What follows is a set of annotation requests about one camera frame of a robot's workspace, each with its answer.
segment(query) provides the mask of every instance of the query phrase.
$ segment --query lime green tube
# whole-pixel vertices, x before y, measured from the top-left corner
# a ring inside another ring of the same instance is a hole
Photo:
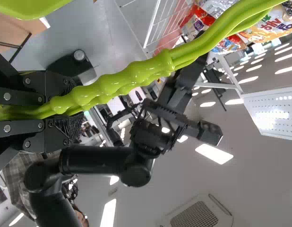
[[[0,0],[0,12],[21,20],[44,17],[73,0]]]
[[[223,38],[255,24],[273,6],[284,1],[240,0],[196,40],[172,50],[165,49],[151,59],[132,62],[121,72],[102,75],[95,83],[75,87],[69,94],[53,97],[40,107],[3,108],[0,110],[0,121],[44,119],[55,114],[74,115],[97,104],[107,103],[115,96],[128,94],[135,87],[146,86],[159,77],[168,77],[171,72],[191,64],[212,50]]]

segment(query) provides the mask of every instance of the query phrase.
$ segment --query air vent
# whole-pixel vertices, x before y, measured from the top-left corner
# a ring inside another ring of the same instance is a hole
[[[199,194],[156,221],[157,227],[231,227],[233,216],[213,195]]]
[[[217,217],[203,201],[199,201],[171,219],[172,227],[214,227]]]

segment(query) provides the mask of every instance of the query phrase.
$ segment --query colorful packaging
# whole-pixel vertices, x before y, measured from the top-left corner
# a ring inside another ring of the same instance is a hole
[[[282,5],[275,6],[269,14],[240,35],[251,42],[263,43],[292,33],[292,16]]]
[[[182,29],[182,33],[192,41],[200,31],[206,31],[214,22],[215,18],[198,6],[196,1],[188,15],[181,22],[180,28]],[[212,51],[219,54],[226,54],[245,48],[247,46],[238,35],[231,35],[223,39]]]
[[[283,8],[286,10],[287,15],[292,17],[292,0],[286,1],[282,5]]]
[[[212,16],[193,4],[189,14],[181,22],[180,28],[182,33],[192,41],[200,31],[206,31],[214,22],[215,19]]]
[[[204,11],[218,19],[229,7],[234,5],[239,0],[196,0]]]
[[[220,43],[212,49],[212,52],[218,54],[228,54],[238,50],[244,50],[246,48],[246,44],[238,35],[231,35],[220,41]]]

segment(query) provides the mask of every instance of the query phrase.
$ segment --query person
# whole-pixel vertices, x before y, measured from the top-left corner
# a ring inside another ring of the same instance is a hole
[[[54,154],[48,154],[48,158],[56,159],[59,158],[59,155],[59,152],[55,152]],[[6,186],[9,190],[11,203],[32,221],[36,220],[36,215],[30,205],[29,192],[23,183],[23,179],[27,168],[32,163],[40,161],[44,161],[42,155],[18,153],[2,170]],[[81,212],[74,202],[71,203],[71,206],[81,222],[82,227],[89,227],[87,215]]]

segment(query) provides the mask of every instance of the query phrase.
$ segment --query plaid shirt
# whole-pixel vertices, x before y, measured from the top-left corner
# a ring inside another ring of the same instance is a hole
[[[49,158],[58,158],[59,152],[49,155]],[[3,174],[9,190],[11,203],[31,220],[36,216],[29,202],[29,192],[24,186],[24,174],[28,167],[35,162],[44,161],[41,155],[17,154],[4,168]]]

